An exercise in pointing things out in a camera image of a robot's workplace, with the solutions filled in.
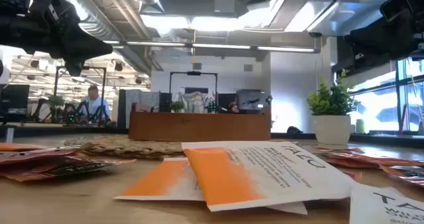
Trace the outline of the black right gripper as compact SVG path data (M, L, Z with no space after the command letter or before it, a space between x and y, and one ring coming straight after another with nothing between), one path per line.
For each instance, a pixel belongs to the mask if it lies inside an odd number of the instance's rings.
M353 50L384 50L392 59L424 60L424 29L415 30L411 19L380 18L366 27L350 31L344 41Z

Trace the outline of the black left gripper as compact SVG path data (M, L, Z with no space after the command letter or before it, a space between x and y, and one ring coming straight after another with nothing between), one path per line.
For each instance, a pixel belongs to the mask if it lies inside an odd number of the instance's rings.
M0 3L0 45L64 57L65 69L79 77L83 63L112 53L110 44L84 32L71 3L23 5Z

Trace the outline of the brown wooden tea box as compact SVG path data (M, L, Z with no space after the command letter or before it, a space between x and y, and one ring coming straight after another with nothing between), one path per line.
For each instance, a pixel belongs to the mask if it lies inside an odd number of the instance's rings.
M248 113L147 113L132 109L129 138L169 142L271 139L270 108Z

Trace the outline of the person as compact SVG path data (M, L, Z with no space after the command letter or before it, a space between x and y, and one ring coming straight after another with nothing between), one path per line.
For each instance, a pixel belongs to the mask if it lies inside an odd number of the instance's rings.
M81 103L83 117L90 122L107 123L110 121L110 108L107 100L99 95L96 85L91 85Z

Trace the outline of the green background plant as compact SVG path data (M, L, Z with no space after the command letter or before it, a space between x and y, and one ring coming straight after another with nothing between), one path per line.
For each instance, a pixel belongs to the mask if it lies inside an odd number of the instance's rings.
M58 109L64 106L65 101L62 96L51 95L48 97L47 104L50 109L51 121L55 123L57 121Z

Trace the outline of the black background robot arms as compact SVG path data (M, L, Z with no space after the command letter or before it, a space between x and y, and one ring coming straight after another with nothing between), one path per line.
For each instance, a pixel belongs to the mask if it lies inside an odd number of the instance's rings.
M51 114L47 101L48 99L45 98L40 98L38 100L35 110L28 116L28 121L34 121L35 123L53 123L51 121ZM58 109L57 121L55 123L65 124L65 126L95 125L87 123L83 115L80 117L75 116L74 109L76 109L77 106L73 103L65 102L64 106Z

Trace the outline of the black computer monitor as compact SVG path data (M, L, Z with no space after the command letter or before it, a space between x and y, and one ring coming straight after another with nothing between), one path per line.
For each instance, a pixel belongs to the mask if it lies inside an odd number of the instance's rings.
M25 122L29 85L0 85L0 123Z

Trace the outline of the green plant in white pot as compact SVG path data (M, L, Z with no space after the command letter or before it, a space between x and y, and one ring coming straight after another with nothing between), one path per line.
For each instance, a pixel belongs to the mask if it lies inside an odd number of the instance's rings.
M347 71L343 69L332 86L320 80L318 90L307 98L315 136L321 144L347 144L349 141L349 113L356 109L358 102L349 93L346 77Z

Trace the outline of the grey office printer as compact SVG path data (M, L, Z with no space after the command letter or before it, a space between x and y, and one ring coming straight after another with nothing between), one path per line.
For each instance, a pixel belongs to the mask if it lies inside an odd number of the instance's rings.
M266 106L268 96L259 89L237 91L237 108L240 113L260 114Z

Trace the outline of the linear ceiling light strip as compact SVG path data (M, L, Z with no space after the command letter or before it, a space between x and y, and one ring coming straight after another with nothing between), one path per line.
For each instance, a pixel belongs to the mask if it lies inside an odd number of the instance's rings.
M104 40L106 44L112 46L154 46L169 48L211 48L211 49L229 49L229 50L252 50L264 52L297 52L297 53L316 53L317 48L301 48L287 46L254 46L254 45L236 45L236 44L209 44L197 42L154 42L154 41L119 41Z

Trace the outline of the grey ceiling junction box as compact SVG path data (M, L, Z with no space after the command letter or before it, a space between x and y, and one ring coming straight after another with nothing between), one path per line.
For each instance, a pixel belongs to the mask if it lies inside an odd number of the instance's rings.
M216 13L235 13L236 0L215 0Z

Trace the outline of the black metal rig frame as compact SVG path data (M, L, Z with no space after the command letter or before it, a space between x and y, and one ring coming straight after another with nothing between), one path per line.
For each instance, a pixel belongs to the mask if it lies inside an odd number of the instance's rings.
M106 108L105 108L105 83L106 83L106 74L107 74L107 69L105 67L89 67L89 66L84 66L81 65L80 67L76 67L73 68L70 65L68 66L57 66L56 67L56 73L54 76L54 91L53 91L53 96L54 98L58 98L57 96L57 91L58 91L58 81L60 78L60 70L61 69L67 69L67 72L69 73L69 75L72 76L81 76L81 73L83 70L102 70L103 71L103 75L102 77L102 84L101 84L101 101L100 101L100 106L96 109L96 111L94 113L90 113L89 111L89 102L87 100L82 100L79 102L78 106L76 109L74 109L74 113L76 117L80 117L81 115L85 115L86 121L87 123L90 124L96 124L98 127L101 127L102 125L106 125L109 121L110 118L106 112Z
M218 74L200 71L170 72L169 93L172 101L182 103L182 112L208 113L217 101Z

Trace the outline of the silver spiral air duct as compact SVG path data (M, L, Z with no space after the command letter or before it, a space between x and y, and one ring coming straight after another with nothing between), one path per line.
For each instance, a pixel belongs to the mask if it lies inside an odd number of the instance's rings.
M124 36L100 10L100 8L92 0L76 0L74 5L81 5L88 14L86 20L82 20L81 27L90 35L100 40L114 40L122 42ZM138 72L150 74L152 66L148 65L143 59L140 52L127 44L119 44L123 48L118 48L117 52Z

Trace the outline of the shiny rectangular metal duct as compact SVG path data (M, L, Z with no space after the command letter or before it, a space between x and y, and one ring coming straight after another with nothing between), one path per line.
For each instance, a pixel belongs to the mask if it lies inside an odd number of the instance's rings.
M277 0L266 28L340 36L381 17L385 0Z

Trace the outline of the black table frame rail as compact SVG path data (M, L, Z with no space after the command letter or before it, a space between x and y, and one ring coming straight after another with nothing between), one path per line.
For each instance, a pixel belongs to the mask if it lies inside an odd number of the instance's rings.
M17 127L14 137L41 137L52 135L74 135L74 134L125 134L128 129L109 129L104 127ZM271 133L272 139L311 140L315 139L312 133L289 134ZM351 134L350 142L375 144L377 146L394 146L402 148L424 149L424 136L413 135L358 135Z

